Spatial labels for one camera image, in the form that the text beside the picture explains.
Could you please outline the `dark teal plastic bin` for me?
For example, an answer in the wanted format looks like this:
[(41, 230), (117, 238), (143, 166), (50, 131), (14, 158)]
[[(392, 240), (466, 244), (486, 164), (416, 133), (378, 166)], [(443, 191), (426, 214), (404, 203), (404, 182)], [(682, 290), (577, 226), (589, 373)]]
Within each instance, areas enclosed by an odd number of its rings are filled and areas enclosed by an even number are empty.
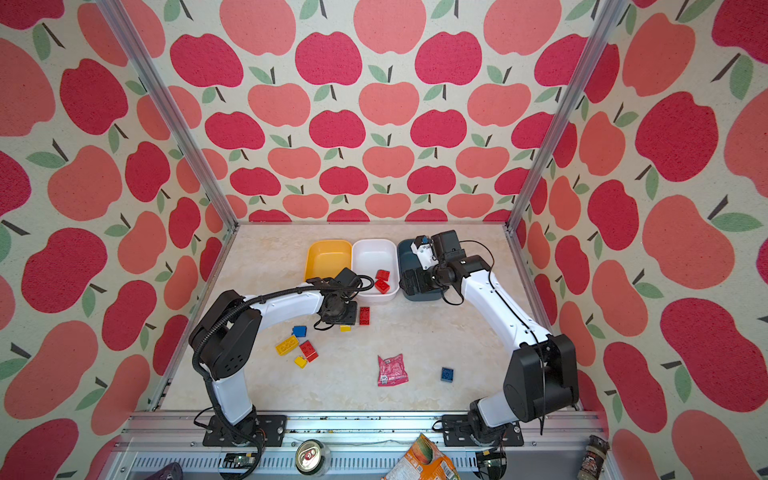
[(400, 290), (403, 292), (405, 298), (412, 302), (440, 300), (442, 298), (442, 290), (440, 288), (432, 290), (416, 290), (415, 287), (406, 286), (407, 272), (411, 270), (416, 270), (418, 273), (425, 272), (417, 257), (411, 252), (411, 244), (416, 238), (403, 240), (397, 246)]

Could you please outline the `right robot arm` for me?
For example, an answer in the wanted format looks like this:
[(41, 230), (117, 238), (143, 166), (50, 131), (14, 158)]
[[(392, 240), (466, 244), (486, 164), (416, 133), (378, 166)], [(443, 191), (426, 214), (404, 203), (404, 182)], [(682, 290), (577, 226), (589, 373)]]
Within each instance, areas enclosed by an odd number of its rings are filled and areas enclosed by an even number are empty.
[(488, 444), (515, 422), (542, 420), (579, 402), (574, 343), (528, 316), (481, 257), (407, 270), (399, 285), (409, 295), (455, 289), (477, 309), (510, 354), (501, 390), (470, 405), (468, 421), (477, 442)]

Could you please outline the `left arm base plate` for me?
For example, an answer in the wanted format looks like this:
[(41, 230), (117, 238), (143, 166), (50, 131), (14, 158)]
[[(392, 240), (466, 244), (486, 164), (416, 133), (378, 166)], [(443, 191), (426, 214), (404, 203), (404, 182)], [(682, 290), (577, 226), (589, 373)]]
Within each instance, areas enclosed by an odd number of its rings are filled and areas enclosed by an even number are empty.
[(205, 427), (205, 447), (280, 447), (286, 433), (285, 415), (249, 414), (232, 429), (214, 415)]

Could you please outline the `red small lego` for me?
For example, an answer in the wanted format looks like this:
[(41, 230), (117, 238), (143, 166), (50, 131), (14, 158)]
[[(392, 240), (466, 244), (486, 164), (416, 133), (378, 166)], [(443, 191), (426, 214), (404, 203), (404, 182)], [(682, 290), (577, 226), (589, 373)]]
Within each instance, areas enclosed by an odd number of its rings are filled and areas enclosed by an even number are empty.
[(378, 270), (375, 276), (377, 280), (382, 280), (385, 282), (389, 281), (389, 277), (390, 277), (390, 272), (388, 270), (383, 270), (383, 269)]

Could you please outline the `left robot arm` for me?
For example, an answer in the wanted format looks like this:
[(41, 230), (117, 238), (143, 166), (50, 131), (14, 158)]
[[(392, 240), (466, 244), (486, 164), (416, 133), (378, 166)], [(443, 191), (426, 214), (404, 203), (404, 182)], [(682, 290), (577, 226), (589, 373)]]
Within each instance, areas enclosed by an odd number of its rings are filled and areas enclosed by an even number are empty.
[(190, 333), (193, 369), (202, 377), (214, 419), (235, 442), (265, 438), (257, 423), (243, 374), (260, 329), (298, 317), (316, 315), (330, 326), (355, 317), (355, 297), (375, 280), (344, 268), (335, 277), (315, 277), (289, 289), (256, 296), (234, 290), (220, 294)]

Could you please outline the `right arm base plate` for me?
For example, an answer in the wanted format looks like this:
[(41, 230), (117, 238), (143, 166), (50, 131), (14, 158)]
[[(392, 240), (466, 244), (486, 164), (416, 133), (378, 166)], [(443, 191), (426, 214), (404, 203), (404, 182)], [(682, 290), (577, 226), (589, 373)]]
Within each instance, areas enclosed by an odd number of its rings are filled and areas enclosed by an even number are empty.
[(448, 447), (522, 447), (524, 439), (518, 422), (489, 427), (475, 414), (443, 415), (433, 424)]

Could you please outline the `yellow plastic bin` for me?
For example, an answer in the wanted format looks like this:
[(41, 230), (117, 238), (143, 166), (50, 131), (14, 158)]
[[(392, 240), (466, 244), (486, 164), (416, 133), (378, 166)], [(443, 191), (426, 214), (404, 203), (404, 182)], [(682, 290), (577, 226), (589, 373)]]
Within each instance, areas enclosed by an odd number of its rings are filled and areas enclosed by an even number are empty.
[(304, 278), (334, 278), (344, 268), (350, 268), (352, 244), (346, 240), (321, 240), (313, 243), (307, 253)]

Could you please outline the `white plastic bin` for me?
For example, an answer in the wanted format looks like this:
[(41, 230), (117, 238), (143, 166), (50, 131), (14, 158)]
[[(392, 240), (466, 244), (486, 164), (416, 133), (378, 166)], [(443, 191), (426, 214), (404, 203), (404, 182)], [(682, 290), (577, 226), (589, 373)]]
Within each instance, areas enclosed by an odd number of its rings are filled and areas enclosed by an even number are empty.
[(351, 270), (358, 275), (366, 275), (376, 279), (379, 270), (389, 272), (387, 284), (389, 290), (380, 292), (376, 287), (361, 292), (356, 297), (357, 302), (364, 307), (372, 307), (388, 303), (399, 294), (400, 274), (398, 269), (397, 247), (388, 239), (362, 239), (352, 246)]

